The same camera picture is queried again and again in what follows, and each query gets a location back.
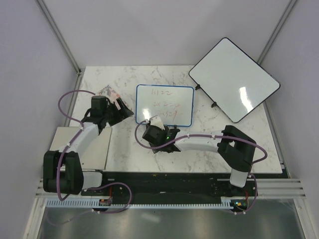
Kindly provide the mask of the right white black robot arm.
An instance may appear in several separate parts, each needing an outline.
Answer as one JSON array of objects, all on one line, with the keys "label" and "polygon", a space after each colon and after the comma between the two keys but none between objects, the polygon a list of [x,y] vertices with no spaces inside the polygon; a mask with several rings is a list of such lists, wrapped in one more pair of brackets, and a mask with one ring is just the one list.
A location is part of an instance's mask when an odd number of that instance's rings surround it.
[{"label": "right white black robot arm", "polygon": [[149,143],[154,153],[187,150],[217,153],[231,167],[229,192],[240,196],[246,191],[246,179],[252,167],[256,142],[238,128],[227,125],[224,130],[200,133],[169,129],[167,126],[161,129],[149,124],[142,139]]}]

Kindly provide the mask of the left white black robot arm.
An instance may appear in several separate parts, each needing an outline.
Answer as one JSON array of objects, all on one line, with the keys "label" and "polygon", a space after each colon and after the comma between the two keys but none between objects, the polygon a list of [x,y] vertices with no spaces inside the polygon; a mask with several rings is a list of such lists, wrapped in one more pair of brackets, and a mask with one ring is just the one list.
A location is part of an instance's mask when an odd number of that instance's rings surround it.
[{"label": "left white black robot arm", "polygon": [[43,157],[43,188],[56,193],[64,201],[69,195],[77,195],[84,184],[80,162],[85,150],[106,126],[114,126],[134,113],[118,97],[114,102],[105,96],[93,96],[91,107],[79,121],[77,133],[59,150],[49,150]]}]

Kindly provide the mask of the small blue-framed whiteboard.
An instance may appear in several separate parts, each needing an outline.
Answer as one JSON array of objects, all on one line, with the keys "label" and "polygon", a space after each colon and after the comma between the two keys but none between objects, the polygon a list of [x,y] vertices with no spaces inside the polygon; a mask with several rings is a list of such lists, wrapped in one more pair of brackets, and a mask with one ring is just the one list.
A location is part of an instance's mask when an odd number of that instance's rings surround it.
[{"label": "small blue-framed whiteboard", "polygon": [[159,116],[165,125],[190,127],[193,119],[194,91],[191,86],[137,85],[136,122]]}]

